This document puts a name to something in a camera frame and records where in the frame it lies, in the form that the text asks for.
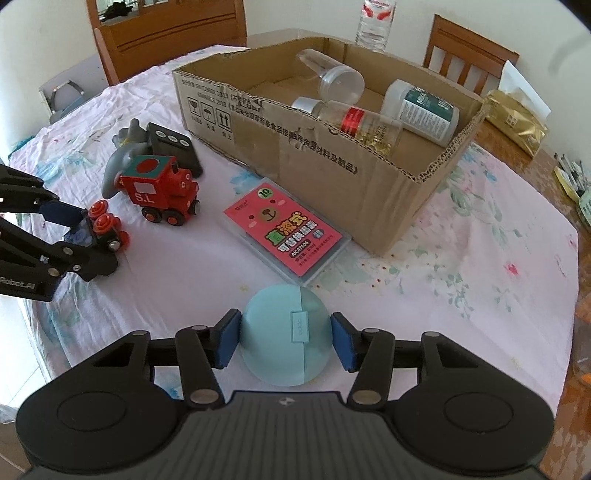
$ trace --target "blue gripper pad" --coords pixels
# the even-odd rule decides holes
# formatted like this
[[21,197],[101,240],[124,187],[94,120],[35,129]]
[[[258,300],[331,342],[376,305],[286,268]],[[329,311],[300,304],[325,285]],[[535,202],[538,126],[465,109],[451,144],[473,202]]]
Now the blue gripper pad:
[[358,371],[359,362],[355,352],[354,338],[359,336],[359,332],[339,312],[330,316],[330,323],[333,330],[333,347],[339,356],[340,363],[347,372]]
[[219,332],[219,345],[214,355],[216,362],[214,368],[226,368],[230,363],[240,340],[241,321],[240,310],[232,309],[214,327],[214,330]]

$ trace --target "toy train car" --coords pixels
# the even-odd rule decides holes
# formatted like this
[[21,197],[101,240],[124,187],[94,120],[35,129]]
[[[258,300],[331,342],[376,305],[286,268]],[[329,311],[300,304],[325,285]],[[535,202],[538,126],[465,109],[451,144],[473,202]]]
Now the toy train car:
[[142,207],[152,223],[162,220],[181,226],[199,209],[199,185],[188,168],[179,168],[176,157],[138,155],[119,176],[129,199]]

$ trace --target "gray toy elephant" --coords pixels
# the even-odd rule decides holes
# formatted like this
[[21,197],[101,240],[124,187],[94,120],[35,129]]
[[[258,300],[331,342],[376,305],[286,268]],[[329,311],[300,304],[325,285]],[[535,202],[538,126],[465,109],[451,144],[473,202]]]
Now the gray toy elephant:
[[134,118],[129,128],[122,128],[113,136],[113,143],[117,150],[111,155],[103,175],[102,196],[104,199],[114,197],[119,189],[116,183],[119,175],[129,166],[136,155],[149,153],[148,132],[140,127],[139,120]]

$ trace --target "white wall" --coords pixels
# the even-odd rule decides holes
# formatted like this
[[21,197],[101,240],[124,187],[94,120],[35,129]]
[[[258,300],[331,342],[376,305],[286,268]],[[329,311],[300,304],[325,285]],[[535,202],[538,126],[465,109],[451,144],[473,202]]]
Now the white wall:
[[96,54],[85,0],[13,0],[0,13],[0,157],[48,124],[39,87]]
[[[245,0],[249,31],[298,27],[354,39],[362,0]],[[421,63],[435,13],[520,54],[553,113],[545,146],[591,164],[591,33],[558,0],[398,0],[387,51]],[[570,54],[561,47],[574,41]],[[560,69],[550,70],[556,58]]]

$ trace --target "cardboard box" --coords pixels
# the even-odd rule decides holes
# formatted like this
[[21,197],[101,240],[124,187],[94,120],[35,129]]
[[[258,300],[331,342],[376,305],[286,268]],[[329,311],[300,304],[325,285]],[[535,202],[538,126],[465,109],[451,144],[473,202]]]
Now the cardboard box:
[[[458,133],[447,149],[404,131],[388,157],[304,112],[299,96],[319,98],[316,84],[294,76],[300,50],[314,48],[365,78],[358,106],[379,112],[396,79],[460,109]],[[184,126],[223,155],[271,178],[384,255],[402,237],[472,141],[486,116],[482,99],[408,61],[334,38],[309,37],[218,54],[173,73]]]

